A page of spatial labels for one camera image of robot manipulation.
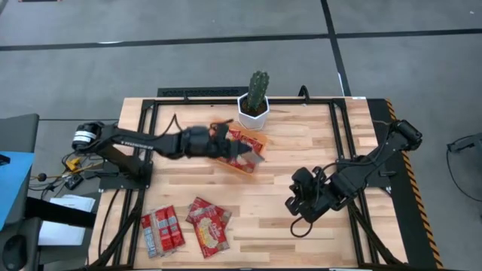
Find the red snack bag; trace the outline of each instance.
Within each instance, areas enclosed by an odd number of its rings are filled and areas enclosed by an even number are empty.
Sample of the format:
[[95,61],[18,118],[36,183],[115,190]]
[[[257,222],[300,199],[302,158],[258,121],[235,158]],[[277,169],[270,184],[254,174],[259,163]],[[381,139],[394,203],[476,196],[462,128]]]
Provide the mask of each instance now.
[[200,197],[196,197],[196,199],[194,199],[193,204],[191,204],[188,208],[189,208],[189,213],[188,213],[188,216],[186,217],[186,221],[188,223],[192,224],[193,217],[198,215],[201,212],[211,212],[219,216],[223,230],[226,228],[227,222],[229,221],[232,215],[230,211],[217,207],[211,204],[210,202],[207,202],[204,199],[201,199]]
[[175,248],[179,247],[180,245],[184,245],[184,237],[182,236],[181,228],[179,227],[178,218],[175,216],[173,206],[166,208],[166,216],[171,233],[172,244]]
[[148,256],[154,257],[157,255],[156,243],[154,235],[152,234],[151,215],[144,215],[141,218],[142,229],[144,233],[145,244],[148,249]]
[[231,159],[219,157],[216,160],[222,165],[228,166],[230,169],[252,175],[258,167],[258,164],[264,161],[261,155],[267,146],[267,137],[259,132],[254,132],[231,123],[226,138],[230,140],[240,140],[242,143],[251,146],[252,151]]
[[229,248],[221,220],[215,212],[206,210],[195,216],[194,231],[204,258]]
[[157,210],[154,213],[154,217],[159,229],[160,245],[163,252],[168,252],[174,249],[172,244],[171,235],[169,232],[169,223],[167,222],[166,208]]

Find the wooden tabletop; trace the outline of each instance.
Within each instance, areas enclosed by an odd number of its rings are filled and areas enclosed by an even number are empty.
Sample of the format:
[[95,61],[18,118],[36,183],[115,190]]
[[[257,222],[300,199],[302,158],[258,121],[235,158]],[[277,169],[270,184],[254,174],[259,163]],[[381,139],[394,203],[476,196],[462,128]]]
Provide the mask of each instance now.
[[[124,100],[119,127],[137,129],[142,100]],[[346,106],[357,154],[367,154],[377,146],[367,101],[346,98]],[[143,213],[162,205],[174,205],[186,245],[168,257],[149,259],[140,233],[135,268],[356,266],[346,209],[330,210],[314,223],[310,235],[298,239],[289,231],[295,217],[284,206],[292,196],[288,186],[296,169],[303,166],[312,169],[337,159],[328,106],[270,105],[270,110],[262,131],[269,140],[264,154],[266,162],[260,165],[254,178],[237,175],[204,158],[168,160],[157,154],[153,156],[154,174],[145,194]],[[220,116],[237,119],[235,105],[161,105],[155,134],[165,130],[174,113],[181,127],[209,125]],[[343,137],[343,122],[340,112],[337,113]],[[345,138],[343,145],[348,154]],[[120,146],[119,149],[132,153],[131,148]],[[391,198],[378,188],[368,188],[365,193],[375,232],[399,260],[406,261]],[[113,194],[114,191],[102,194],[89,248],[90,262],[97,259],[100,230]],[[185,222],[187,207],[196,196],[233,212],[226,230],[230,249],[208,259],[203,259],[193,226]],[[107,220],[102,250],[118,230],[123,201],[124,192],[121,191]],[[300,222],[295,231],[304,233],[307,226]],[[361,228],[360,233],[365,261],[369,262],[366,237]],[[127,262],[129,242],[130,232],[124,239],[121,263]]]

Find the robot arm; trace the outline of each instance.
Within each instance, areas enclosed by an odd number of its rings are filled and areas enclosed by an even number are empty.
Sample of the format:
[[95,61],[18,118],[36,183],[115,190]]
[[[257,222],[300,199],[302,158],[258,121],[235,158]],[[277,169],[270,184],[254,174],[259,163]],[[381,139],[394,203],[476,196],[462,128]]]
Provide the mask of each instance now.
[[307,168],[297,170],[291,177],[294,183],[290,189],[294,196],[288,198],[285,205],[292,215],[301,214],[308,223],[318,220],[329,209],[339,211],[365,189],[367,177],[393,154],[416,150],[421,142],[422,134],[418,130],[406,120],[397,120],[390,125],[384,143],[367,156],[331,164],[337,166],[333,175],[325,175],[327,166],[316,167],[315,177]]
[[80,125],[75,132],[72,147],[79,154],[99,154],[113,144],[156,151],[169,159],[181,157],[233,158],[252,149],[240,141],[226,139],[226,123],[188,127],[174,134],[149,135],[105,125],[100,122]]

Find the metal bracket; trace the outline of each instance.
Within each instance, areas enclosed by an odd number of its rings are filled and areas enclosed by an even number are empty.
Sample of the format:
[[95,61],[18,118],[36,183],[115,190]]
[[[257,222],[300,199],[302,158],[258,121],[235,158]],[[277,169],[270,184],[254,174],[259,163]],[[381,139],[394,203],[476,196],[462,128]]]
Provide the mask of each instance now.
[[153,107],[155,102],[156,102],[156,100],[153,100],[153,99],[142,100],[141,111],[146,111],[149,108]]
[[298,93],[298,97],[304,97],[304,101],[306,104],[310,103],[310,93],[305,85],[301,86],[300,92]]
[[333,99],[333,103],[340,109],[346,110],[346,101],[344,98]]
[[182,95],[183,95],[183,97],[184,97],[184,103],[185,103],[185,104],[188,104],[188,103],[189,103],[188,94],[187,94],[185,91],[183,91],[183,92],[182,92]]

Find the hexagonal white pot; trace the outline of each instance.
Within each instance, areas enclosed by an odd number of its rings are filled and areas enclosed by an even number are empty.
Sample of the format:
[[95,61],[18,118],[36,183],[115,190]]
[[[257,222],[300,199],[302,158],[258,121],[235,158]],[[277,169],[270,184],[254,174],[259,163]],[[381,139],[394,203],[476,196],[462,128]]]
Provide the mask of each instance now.
[[270,103],[268,102],[268,98],[265,96],[264,98],[266,99],[266,111],[263,114],[260,114],[257,117],[252,117],[248,114],[244,114],[241,112],[241,100],[243,100],[244,97],[246,97],[248,93],[238,97],[238,116],[239,116],[239,122],[246,128],[246,129],[252,129],[252,130],[261,130],[263,129],[264,122],[266,122],[266,119],[268,118],[268,113],[270,113]]

